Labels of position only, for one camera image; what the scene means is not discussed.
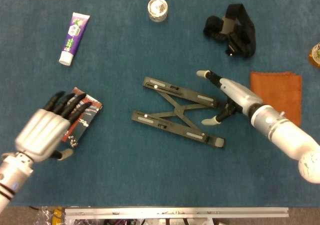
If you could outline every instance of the robotic hand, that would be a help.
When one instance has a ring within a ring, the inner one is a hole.
[[[222,113],[211,119],[204,119],[203,125],[217,125],[236,112],[246,115],[253,127],[263,133],[272,143],[290,158],[299,160],[300,174],[311,183],[320,183],[320,146],[317,142],[277,112],[272,106],[247,87],[218,76],[212,71],[197,71],[199,77],[209,79],[227,96]]]
[[[86,94],[77,96],[67,105],[67,102],[75,95],[71,93],[55,106],[64,93],[63,91],[58,92],[44,108],[35,112],[15,139],[17,153],[2,155],[4,160],[0,166],[0,213],[31,175],[34,162],[42,162],[48,158],[63,160],[73,154],[72,149],[59,152],[56,151],[56,148],[68,128],[86,108],[91,106],[91,102],[81,105],[72,113]]]

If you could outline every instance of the blue table surface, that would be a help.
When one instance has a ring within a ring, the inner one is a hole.
[[[315,207],[320,185],[237,114],[201,125],[214,110],[190,111],[201,129],[226,138],[225,149],[131,120],[133,110],[172,110],[142,86],[145,76],[223,94],[196,76],[210,69],[250,86],[250,72],[302,75],[301,128],[320,141],[320,70],[308,62],[320,42],[319,0],[166,0],[168,17],[152,22],[149,0],[0,0],[0,152],[32,114],[60,90],[78,87],[104,108],[65,160],[46,160],[13,205]],[[207,17],[243,3],[256,28],[250,59],[226,56],[226,44],[203,35]],[[90,15],[70,67],[58,63],[72,12]]]

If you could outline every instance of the purple toothpaste tube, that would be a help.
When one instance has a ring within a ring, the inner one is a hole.
[[[82,35],[84,34],[89,18],[89,15],[84,15],[76,12],[72,14],[70,27],[68,30],[68,34],[66,35],[59,63],[70,66],[71,61],[77,52],[80,40],[82,38]]]

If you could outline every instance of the orange cloth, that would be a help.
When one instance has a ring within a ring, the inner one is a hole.
[[[302,76],[291,71],[251,72],[250,89],[295,125],[301,124]]]

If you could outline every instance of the yellow object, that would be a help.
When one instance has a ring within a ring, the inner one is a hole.
[[[63,208],[58,206],[53,210],[52,225],[60,225],[63,223]]]
[[[320,42],[310,50],[308,60],[313,66],[320,68]]]

